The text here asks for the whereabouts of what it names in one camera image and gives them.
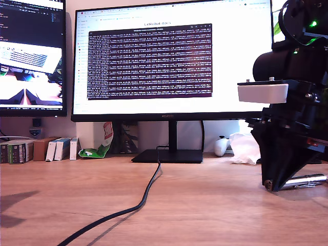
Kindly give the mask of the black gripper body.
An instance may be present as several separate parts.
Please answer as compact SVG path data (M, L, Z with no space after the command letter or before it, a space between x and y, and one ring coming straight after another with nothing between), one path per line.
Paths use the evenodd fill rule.
M293 134L315 143L327 144L327 102L319 99L288 99L286 103L271 104L259 116L248 117L246 122L254 131L277 127L279 132Z

